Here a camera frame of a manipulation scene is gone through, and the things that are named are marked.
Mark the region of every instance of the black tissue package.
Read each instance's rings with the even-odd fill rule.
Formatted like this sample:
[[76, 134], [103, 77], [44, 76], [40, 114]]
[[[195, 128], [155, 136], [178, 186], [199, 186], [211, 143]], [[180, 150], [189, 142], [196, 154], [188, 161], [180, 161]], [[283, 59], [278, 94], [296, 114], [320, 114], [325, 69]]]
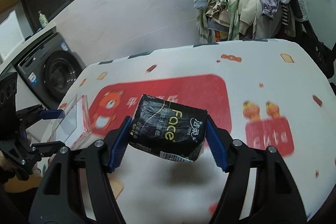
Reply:
[[207, 111], [143, 94], [129, 144], [166, 160], [195, 161], [202, 148]]

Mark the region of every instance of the washing machine door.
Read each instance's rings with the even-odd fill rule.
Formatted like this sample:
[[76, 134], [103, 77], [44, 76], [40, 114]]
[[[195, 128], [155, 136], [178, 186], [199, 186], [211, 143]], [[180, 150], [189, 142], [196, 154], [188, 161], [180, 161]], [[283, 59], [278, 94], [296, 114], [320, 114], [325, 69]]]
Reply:
[[49, 93], [61, 102], [81, 72], [81, 66], [71, 53], [53, 52], [46, 60], [44, 67], [45, 86]]

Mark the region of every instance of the red rectangle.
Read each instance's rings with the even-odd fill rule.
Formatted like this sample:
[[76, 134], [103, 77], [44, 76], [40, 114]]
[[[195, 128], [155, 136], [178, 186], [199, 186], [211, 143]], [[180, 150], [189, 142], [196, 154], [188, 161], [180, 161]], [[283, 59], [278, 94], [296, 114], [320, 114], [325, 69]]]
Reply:
[[133, 116], [142, 94], [205, 109], [219, 128], [231, 132], [226, 85], [217, 75], [150, 80], [109, 85], [101, 89], [89, 113], [93, 133], [107, 135]]
[[292, 132], [285, 117], [249, 122], [245, 133], [249, 147], [264, 150], [272, 145], [281, 156], [294, 152]]

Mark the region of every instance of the clothes pile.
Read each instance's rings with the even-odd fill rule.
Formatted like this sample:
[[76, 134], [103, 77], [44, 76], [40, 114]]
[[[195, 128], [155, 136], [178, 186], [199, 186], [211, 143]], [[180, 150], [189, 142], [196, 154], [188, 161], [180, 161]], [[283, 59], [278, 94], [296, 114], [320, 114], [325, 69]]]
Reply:
[[295, 20], [308, 20], [305, 0], [194, 0], [194, 7], [201, 44], [277, 36], [293, 40]]

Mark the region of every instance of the blue gripper pad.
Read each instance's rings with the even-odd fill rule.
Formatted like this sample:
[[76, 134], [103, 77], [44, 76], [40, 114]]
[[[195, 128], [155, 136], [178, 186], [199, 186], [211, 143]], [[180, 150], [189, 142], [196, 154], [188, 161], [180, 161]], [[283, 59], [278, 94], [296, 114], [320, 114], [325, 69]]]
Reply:
[[125, 126], [121, 129], [119, 136], [114, 143], [114, 146], [111, 149], [109, 167], [112, 172], [115, 170], [115, 168], [120, 166], [121, 160], [123, 159], [126, 147], [128, 145], [128, 131], [131, 123], [132, 118], [129, 117]]
[[212, 156], [215, 159], [216, 165], [225, 172], [229, 166], [226, 159], [226, 149], [224, 148], [221, 140], [209, 119], [207, 119], [207, 127], [205, 138], [209, 144]]

